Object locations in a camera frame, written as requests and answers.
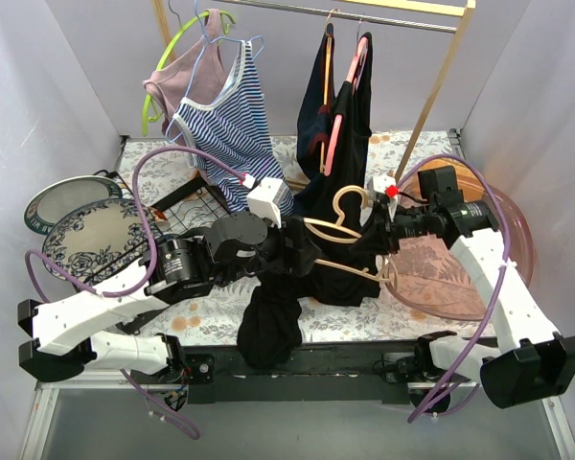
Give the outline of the black tank top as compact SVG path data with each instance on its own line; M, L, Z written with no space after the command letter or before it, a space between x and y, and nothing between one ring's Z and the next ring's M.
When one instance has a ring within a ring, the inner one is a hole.
M377 298L380 285L339 269L316 265L303 278L265 273L251 294L238 331L237 347L245 362L257 369L288 361L302 344L299 300L358 308L365 298Z

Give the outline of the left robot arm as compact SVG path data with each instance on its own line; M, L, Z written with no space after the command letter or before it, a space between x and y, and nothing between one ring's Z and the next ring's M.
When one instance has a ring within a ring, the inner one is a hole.
M24 300L17 319L29 340L18 348L19 366L40 382L72 379L85 370L129 370L178 381L187 367L179 340L111 333L110 327L149 311L205 297L213 288L266 271L296 274L303 268L305 222L289 217L274 225L238 212L155 245L91 290L41 303Z

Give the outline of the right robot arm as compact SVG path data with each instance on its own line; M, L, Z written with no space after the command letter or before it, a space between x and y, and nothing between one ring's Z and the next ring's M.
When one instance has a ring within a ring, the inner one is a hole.
M392 243L435 236L467 272L486 312L473 336L429 333L412 363L436 380L417 407L427 411L453 375L483 387L498 408L564 394L575 376L575 336L564 336L538 307L510 258L511 234L494 196L467 201L451 166L417 173L423 204L399 209Z

